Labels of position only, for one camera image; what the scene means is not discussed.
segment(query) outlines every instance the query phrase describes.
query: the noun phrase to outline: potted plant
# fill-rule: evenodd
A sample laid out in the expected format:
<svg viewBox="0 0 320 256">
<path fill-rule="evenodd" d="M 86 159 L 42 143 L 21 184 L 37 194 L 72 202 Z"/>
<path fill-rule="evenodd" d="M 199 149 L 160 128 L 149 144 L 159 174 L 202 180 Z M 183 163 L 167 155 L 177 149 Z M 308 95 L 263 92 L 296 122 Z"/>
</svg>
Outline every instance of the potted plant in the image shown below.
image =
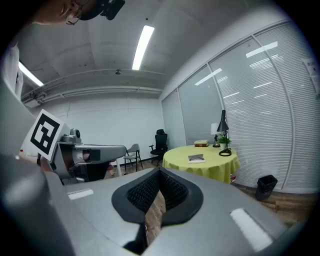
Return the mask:
<svg viewBox="0 0 320 256">
<path fill-rule="evenodd" d="M 221 150 L 225 150 L 226 149 L 227 142 L 228 142 L 228 145 L 230 145 L 230 143 L 231 143 L 230 138 L 226 138 L 225 136 L 220 134 L 220 139 L 218 140 L 218 143 L 220 144 Z"/>
</svg>

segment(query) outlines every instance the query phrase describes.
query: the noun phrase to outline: black trash can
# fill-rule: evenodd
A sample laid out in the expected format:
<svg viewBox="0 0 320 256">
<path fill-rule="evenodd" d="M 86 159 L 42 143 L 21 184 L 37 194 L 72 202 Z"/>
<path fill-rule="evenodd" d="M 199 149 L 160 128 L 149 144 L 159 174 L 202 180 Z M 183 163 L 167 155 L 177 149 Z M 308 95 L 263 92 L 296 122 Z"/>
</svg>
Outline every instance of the black trash can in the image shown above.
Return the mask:
<svg viewBox="0 0 320 256">
<path fill-rule="evenodd" d="M 274 190 L 278 180 L 273 175 L 267 175 L 258 179 L 258 187 L 255 191 L 255 198 L 258 201 L 270 197 L 271 192 Z"/>
</svg>

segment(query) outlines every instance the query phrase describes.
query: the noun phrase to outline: yellow tablecloth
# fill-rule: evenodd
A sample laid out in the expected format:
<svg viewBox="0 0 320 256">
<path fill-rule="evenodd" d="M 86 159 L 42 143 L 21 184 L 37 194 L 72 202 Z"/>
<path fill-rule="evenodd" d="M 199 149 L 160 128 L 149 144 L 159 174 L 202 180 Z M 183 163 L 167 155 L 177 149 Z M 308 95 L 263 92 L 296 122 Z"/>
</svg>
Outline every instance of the yellow tablecloth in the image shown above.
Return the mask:
<svg viewBox="0 0 320 256">
<path fill-rule="evenodd" d="M 164 154 L 163 167 L 230 184 L 230 175 L 240 167 L 237 152 L 232 148 L 231 156 L 220 156 L 220 147 L 182 146 L 169 150 Z M 203 154 L 204 163 L 188 163 L 188 156 Z"/>
</svg>

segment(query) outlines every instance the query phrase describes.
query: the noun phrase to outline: ceiling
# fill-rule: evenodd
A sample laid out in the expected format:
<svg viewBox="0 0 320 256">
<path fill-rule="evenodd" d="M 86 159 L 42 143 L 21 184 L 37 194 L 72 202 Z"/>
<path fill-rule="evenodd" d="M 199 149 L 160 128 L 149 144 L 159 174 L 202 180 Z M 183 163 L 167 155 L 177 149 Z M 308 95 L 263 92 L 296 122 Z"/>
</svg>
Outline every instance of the ceiling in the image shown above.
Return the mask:
<svg viewBox="0 0 320 256">
<path fill-rule="evenodd" d="M 97 16 L 74 26 L 29 25 L 18 35 L 20 61 L 45 85 L 25 77 L 22 101 L 32 90 L 54 99 L 105 87 L 160 94 L 199 47 L 248 8 L 237 0 L 126 0 L 112 21 Z M 132 70 L 144 25 L 155 30 L 140 70 Z"/>
</svg>

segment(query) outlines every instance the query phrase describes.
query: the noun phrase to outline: window blinds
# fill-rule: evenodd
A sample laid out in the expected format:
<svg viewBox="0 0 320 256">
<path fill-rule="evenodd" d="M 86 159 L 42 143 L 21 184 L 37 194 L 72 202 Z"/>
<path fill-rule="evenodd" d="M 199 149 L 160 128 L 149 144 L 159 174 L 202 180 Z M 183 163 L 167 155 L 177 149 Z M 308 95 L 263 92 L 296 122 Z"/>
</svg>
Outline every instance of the window blinds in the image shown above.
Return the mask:
<svg viewBox="0 0 320 256">
<path fill-rule="evenodd" d="M 168 149 L 186 146 L 186 135 L 177 90 L 162 101 L 165 132 L 168 134 Z"/>
<path fill-rule="evenodd" d="M 210 67 L 222 70 L 215 79 L 224 101 L 231 147 L 241 164 L 236 180 L 254 186 L 260 177 L 271 174 L 281 189 L 293 133 L 287 95 L 276 69 L 253 38 L 228 50 Z"/>
<path fill-rule="evenodd" d="M 278 25 L 256 35 L 267 45 L 274 41 L 278 46 L 269 49 L 274 56 L 291 99 L 295 122 L 294 151 L 284 190 L 298 192 L 319 187 L 320 179 L 320 99 L 309 73 L 302 62 L 314 58 L 308 42 L 292 23 Z"/>
<path fill-rule="evenodd" d="M 196 140 L 209 140 L 213 144 L 211 124 L 221 119 L 221 102 L 207 66 L 195 73 L 179 88 L 183 114 L 186 144 L 193 145 Z"/>
</svg>

